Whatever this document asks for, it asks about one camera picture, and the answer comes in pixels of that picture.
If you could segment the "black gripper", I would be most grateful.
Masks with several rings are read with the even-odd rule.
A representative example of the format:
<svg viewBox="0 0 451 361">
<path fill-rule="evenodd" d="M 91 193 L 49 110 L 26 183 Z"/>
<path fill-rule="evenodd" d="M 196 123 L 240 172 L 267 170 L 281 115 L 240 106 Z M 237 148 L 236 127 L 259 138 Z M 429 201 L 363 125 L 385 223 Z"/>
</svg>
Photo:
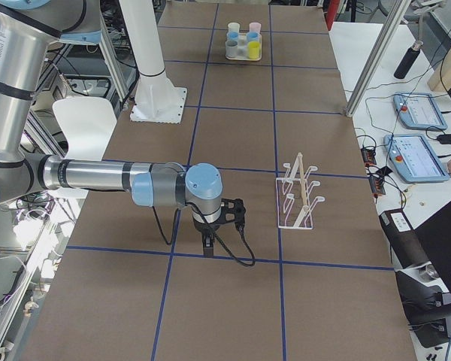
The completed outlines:
<svg viewBox="0 0 451 361">
<path fill-rule="evenodd" d="M 220 225 L 216 222 L 202 223 L 193 220 L 194 227 L 202 234 L 202 246 L 204 257 L 214 256 L 214 237 L 213 234 L 217 231 Z"/>
</svg>

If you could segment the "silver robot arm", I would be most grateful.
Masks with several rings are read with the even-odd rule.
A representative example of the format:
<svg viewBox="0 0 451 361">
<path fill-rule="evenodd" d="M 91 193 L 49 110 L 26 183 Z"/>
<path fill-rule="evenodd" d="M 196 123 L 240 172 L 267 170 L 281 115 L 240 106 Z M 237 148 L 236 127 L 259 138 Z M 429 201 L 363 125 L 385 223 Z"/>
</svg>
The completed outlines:
<svg viewBox="0 0 451 361">
<path fill-rule="evenodd" d="M 190 207 L 205 256 L 225 221 L 219 171 L 201 163 L 108 162 L 25 155 L 20 140 L 51 44 L 98 44 L 97 1 L 0 1 L 0 204 L 39 190 L 126 191 L 136 205 Z"/>
</svg>

